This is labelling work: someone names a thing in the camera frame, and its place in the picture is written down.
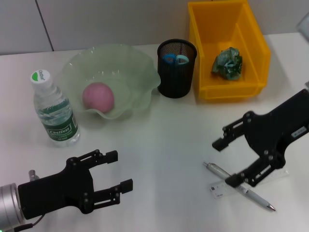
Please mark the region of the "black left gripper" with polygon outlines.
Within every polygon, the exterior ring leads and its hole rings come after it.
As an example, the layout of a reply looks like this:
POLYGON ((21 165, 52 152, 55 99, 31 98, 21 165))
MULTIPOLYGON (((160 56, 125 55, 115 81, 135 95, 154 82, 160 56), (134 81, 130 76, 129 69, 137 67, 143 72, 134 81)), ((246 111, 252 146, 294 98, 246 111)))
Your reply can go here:
POLYGON ((133 190, 129 179, 111 188, 94 191, 89 169, 118 161, 116 150, 101 153, 98 149, 68 159, 61 172, 18 186, 21 209, 32 219, 58 209, 74 206, 83 214, 120 203, 120 195, 133 190))

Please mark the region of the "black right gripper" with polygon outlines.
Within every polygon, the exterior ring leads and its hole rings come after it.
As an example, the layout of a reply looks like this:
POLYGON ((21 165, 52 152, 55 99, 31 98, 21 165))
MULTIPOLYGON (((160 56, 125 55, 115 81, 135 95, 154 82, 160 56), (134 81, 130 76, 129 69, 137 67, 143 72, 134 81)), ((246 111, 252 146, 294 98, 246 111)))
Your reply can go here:
POLYGON ((223 138, 212 143, 217 151, 245 135, 248 145, 259 156, 248 168, 233 174, 225 183, 236 188, 242 183, 255 187, 274 170, 284 167, 289 144, 309 132, 309 92, 296 93, 267 114, 250 111, 223 127, 223 138))

